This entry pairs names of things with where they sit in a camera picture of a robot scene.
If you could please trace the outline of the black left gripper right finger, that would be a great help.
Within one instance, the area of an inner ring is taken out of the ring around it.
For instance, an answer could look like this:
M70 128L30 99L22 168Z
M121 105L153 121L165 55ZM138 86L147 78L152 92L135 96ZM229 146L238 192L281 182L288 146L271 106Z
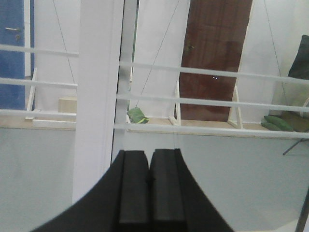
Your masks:
M179 149L157 149L150 164L154 232L231 232L204 194Z

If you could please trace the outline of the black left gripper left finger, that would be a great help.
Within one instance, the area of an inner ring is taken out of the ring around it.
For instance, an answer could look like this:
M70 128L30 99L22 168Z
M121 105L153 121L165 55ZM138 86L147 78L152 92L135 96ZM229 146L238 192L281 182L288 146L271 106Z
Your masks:
M148 232L148 161L143 151L119 151L103 177L74 205L37 232Z

